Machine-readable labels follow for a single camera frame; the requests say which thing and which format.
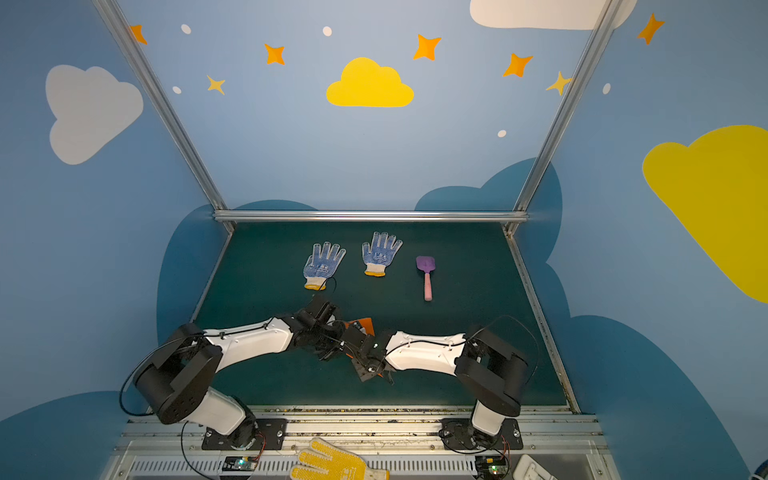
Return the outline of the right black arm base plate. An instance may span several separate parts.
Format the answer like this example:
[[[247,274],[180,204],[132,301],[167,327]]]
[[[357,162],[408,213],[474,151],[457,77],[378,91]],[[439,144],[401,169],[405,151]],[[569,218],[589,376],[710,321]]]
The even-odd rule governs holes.
[[[482,453],[487,450],[522,450],[523,439],[518,422],[508,418],[496,435],[475,429],[468,418],[444,418],[438,436],[447,450]]]

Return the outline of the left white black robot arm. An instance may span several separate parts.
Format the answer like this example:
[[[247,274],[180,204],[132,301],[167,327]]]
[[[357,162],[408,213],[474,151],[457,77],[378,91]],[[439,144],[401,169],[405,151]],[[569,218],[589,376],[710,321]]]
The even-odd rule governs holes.
[[[232,449],[248,450],[260,436],[258,421],[244,402],[213,388],[216,374],[246,360],[299,348],[322,360],[335,356],[348,330],[336,310],[315,296],[296,313],[249,325],[202,329],[185,324],[128,381],[161,423],[197,423],[224,437]]]

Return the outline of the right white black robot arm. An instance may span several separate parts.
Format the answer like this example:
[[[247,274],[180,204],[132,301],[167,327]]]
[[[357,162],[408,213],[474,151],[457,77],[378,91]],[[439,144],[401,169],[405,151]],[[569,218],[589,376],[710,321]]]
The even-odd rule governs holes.
[[[339,341],[365,382],[387,380],[395,371],[419,370],[456,378],[472,394],[475,406],[467,430],[498,438],[504,423],[517,417],[528,381],[524,355],[486,328],[450,336],[422,336],[398,331],[384,340],[349,324]]]

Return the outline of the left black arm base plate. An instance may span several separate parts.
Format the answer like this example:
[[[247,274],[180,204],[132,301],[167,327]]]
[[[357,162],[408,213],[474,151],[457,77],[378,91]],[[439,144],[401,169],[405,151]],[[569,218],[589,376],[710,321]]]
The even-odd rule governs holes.
[[[228,435],[207,428],[201,449],[221,451],[281,450],[286,428],[287,420],[284,418],[246,418],[240,426]]]

